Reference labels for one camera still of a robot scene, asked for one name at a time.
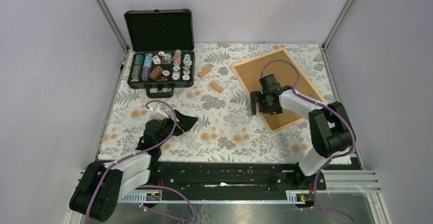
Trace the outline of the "light wooden picture frame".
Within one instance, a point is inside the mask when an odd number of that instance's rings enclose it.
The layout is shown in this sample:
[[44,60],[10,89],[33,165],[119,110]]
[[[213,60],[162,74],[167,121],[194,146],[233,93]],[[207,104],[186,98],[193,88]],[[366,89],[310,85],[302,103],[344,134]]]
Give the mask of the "light wooden picture frame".
[[[299,70],[300,81],[295,86],[298,91],[315,100],[321,102],[325,101],[319,89],[313,84],[308,75],[302,70],[299,63],[285,48],[275,49],[256,57],[240,61],[231,65],[231,68],[247,94],[250,94],[251,91],[261,91],[259,78],[269,74],[273,74],[282,86],[293,85],[297,75],[291,66],[283,62],[275,62],[266,66],[270,61],[277,59],[288,61]],[[270,133],[279,132],[296,123],[305,121],[300,115],[288,110],[284,110],[281,114],[277,115],[265,115],[259,111],[259,105],[253,105],[252,108],[256,109],[257,115],[262,119]]]

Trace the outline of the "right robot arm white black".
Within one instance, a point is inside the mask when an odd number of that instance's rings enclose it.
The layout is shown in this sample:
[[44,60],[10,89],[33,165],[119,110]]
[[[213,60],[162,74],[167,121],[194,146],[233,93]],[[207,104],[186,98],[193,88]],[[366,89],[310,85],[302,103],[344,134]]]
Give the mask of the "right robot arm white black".
[[272,74],[259,82],[261,90],[250,92],[252,115],[277,115],[288,110],[309,122],[312,149],[294,170],[293,183],[297,188],[306,189],[313,183],[313,175],[332,159],[354,151],[356,137],[341,103],[325,104],[292,86],[281,86]]

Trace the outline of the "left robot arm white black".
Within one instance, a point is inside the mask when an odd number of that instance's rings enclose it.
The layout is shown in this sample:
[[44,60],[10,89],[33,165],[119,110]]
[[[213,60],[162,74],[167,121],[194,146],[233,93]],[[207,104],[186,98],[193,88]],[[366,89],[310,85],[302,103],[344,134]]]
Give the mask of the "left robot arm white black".
[[119,160],[98,160],[90,163],[70,201],[72,211],[98,221],[107,221],[118,201],[143,185],[147,189],[158,184],[154,166],[161,156],[163,142],[193,128],[197,117],[174,111],[174,118],[162,115],[146,122],[133,154]]

